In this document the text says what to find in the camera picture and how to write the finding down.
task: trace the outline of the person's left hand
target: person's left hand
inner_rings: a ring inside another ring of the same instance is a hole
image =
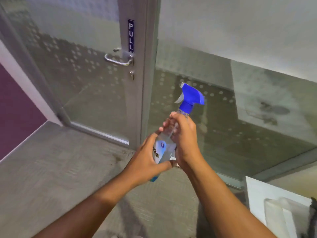
[[[132,182],[133,187],[146,183],[154,176],[171,169],[176,164],[175,160],[165,161],[160,164],[155,163],[152,152],[155,139],[159,133],[157,131],[145,139],[121,172],[122,176]]]

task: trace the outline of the silver lever handle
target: silver lever handle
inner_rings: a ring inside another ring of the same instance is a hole
[[[130,55],[129,57],[130,57],[130,59],[129,59],[128,62],[118,62],[118,61],[116,61],[116,60],[112,60],[111,58],[109,58],[109,57],[108,57],[108,54],[105,55],[105,59],[106,59],[108,62],[113,62],[113,63],[115,63],[115,64],[122,65],[122,66],[129,66],[130,64],[133,65],[133,56]]]

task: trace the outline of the spray bottle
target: spray bottle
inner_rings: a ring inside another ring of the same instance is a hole
[[[199,103],[204,105],[204,96],[200,91],[186,83],[181,83],[180,87],[183,92],[175,103],[180,103],[181,101],[183,102],[177,112],[187,117],[192,111],[194,104]],[[178,124],[176,123],[174,127],[166,128],[156,138],[153,146],[153,159],[157,164],[170,160],[174,150],[176,149],[176,144],[171,140],[171,136],[177,125]],[[159,175],[153,177],[150,181],[154,182],[158,177]]]

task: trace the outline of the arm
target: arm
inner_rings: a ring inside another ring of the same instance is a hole
[[[44,228],[34,238],[92,237],[126,193],[172,168],[172,162],[156,164],[153,160],[152,148],[156,137],[157,134],[154,133],[144,141],[118,176]]]
[[[196,125],[184,115],[173,112],[171,120],[178,122],[172,136],[177,144],[176,161],[185,171],[204,207],[208,221],[219,238],[276,238],[252,213],[232,194],[226,184],[204,160],[197,144]]]

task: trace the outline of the pull sign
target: pull sign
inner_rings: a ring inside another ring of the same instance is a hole
[[[129,47],[129,52],[134,53],[134,21],[128,19],[128,47]]]

